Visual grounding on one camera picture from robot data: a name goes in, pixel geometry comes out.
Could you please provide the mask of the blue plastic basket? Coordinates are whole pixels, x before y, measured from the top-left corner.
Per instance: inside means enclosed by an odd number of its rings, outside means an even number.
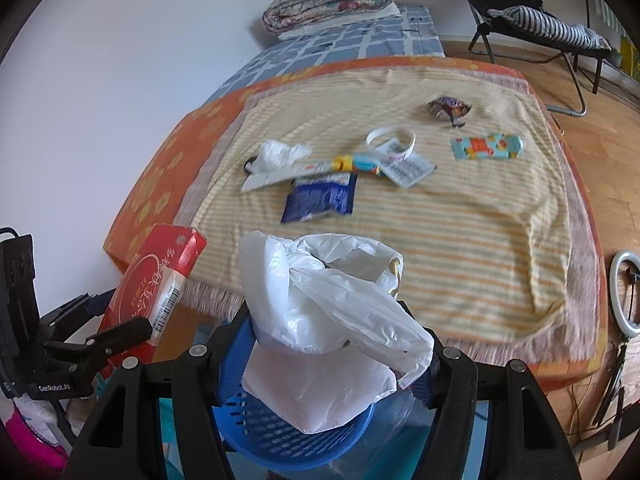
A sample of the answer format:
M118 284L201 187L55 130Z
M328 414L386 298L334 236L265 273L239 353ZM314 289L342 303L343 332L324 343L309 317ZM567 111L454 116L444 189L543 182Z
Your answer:
M270 469L336 460L366 432L378 402L400 390L387 365L353 346L320 356L263 346L246 312L215 335L224 354L213 408L221 439Z

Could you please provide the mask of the light blue snack wrapper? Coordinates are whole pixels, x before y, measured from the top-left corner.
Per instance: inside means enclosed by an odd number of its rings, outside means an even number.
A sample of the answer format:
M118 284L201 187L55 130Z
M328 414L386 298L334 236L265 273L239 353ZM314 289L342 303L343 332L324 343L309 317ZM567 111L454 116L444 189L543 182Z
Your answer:
M455 159L510 159L523 153L525 141L514 134L491 133L452 139L450 145Z

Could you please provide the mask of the yellow colourful candy wrapper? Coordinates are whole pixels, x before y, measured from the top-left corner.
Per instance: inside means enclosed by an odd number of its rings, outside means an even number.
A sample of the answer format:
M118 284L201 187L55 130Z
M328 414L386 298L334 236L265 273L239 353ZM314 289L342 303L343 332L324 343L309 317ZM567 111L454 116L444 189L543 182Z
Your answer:
M334 172L353 172L354 174L373 174L380 176L382 170L378 162L365 154L340 155L331 162Z

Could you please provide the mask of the white plastic bag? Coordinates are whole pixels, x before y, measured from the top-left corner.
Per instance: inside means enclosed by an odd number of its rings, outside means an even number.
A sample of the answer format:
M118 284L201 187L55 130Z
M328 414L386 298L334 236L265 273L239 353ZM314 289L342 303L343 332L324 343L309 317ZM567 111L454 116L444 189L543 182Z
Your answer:
M254 231L240 241L242 289L257 341L320 356L353 346L387 365L401 389L432 362L434 338L397 301L400 252L378 240Z

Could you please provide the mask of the blue foil pouch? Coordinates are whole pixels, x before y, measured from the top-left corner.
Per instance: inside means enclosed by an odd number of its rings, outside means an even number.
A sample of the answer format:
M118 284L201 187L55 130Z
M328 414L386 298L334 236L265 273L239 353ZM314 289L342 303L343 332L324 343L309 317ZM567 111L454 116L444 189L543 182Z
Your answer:
M291 182L282 223L304 222L325 216L350 216L358 176L351 172L297 178Z

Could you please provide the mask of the white paper strip loop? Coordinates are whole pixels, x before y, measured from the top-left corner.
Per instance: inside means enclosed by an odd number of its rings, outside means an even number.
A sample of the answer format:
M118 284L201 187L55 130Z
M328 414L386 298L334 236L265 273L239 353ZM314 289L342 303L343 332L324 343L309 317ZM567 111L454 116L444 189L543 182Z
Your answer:
M412 154L416 147L416 135L406 127L388 126L377 128L366 136L367 150L382 158L401 160Z

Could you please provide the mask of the black folding chair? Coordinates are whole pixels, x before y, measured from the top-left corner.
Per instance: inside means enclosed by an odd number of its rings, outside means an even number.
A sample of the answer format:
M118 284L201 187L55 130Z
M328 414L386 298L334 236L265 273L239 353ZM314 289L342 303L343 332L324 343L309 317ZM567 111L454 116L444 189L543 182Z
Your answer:
M468 51L486 55L491 63L499 57L489 42L491 34L528 42L538 47L555 50L555 55L542 62L549 64L563 60L578 94L578 110L549 104L547 110L565 116L582 118L587 114L587 103L577 77L578 62L584 58L596 61L592 92L600 88L604 61L613 53L608 40L583 24L571 25L544 10L542 0L466 0L469 3L476 29Z

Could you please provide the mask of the striped cushion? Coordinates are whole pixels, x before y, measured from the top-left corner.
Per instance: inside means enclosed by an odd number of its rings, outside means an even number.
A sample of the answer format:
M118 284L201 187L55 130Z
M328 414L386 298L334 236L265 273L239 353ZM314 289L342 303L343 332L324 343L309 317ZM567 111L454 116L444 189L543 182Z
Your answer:
M567 24L555 16L529 6L510 6L503 10L489 9L491 18L502 18L510 25L537 38L559 42L582 50L611 51L604 37L583 24Z

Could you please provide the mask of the yellow crate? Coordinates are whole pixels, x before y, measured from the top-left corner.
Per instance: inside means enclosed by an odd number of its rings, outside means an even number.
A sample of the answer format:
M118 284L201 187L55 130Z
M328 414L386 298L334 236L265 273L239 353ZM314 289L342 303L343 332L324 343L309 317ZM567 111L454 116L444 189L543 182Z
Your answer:
M620 37L620 68L630 78L640 80L640 53L634 44L626 37Z

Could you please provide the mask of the red medicine box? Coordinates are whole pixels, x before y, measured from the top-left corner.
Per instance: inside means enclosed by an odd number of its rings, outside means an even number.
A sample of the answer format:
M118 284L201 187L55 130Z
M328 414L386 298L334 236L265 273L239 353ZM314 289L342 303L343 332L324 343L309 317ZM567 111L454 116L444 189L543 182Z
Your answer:
M100 371L103 379L109 378L127 356L135 356L144 364L152 361L186 279L206 245L206 237L197 229L170 224L152 227L116 288L100 325L100 330L108 330L142 316L151 324L151 337L108 358Z

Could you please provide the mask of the white tube wrapper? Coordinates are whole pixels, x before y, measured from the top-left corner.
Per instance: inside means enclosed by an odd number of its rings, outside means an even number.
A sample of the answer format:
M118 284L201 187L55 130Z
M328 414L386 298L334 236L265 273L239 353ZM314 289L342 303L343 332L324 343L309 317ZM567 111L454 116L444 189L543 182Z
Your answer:
M292 165L269 172L253 172L250 164L256 157L250 158L244 165L247 177L242 184L241 192L247 193L265 188L284 181L291 181L296 178L322 176L322 174L332 174L331 162L310 162L309 164Z

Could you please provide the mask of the white printed label sachet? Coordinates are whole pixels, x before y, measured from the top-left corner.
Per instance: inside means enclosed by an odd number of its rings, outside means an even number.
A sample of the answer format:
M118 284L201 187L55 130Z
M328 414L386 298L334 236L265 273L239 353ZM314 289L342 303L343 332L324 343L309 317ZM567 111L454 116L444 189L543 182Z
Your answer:
M382 174L400 188L412 188L434 174L437 167L415 152L406 153L397 138L390 139L373 150Z

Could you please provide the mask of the blue checked bedsheet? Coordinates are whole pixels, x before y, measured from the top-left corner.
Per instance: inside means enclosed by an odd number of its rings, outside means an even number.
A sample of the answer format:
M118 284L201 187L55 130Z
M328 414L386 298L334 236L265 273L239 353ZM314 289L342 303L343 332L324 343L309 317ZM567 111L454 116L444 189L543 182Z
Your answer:
M254 56L209 99L309 67L386 56L444 55L430 11L425 6L402 6L391 18L329 27L280 41Z

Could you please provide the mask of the brown snickers wrapper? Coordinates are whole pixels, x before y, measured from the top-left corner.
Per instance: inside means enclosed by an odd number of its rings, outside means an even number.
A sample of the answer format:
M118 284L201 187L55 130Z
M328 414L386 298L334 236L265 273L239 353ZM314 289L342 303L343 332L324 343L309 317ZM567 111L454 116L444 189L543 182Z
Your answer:
M430 113L441 122L449 122L451 127L461 128L465 125L465 117L472 110L470 104L453 98L452 96L440 96L427 103Z

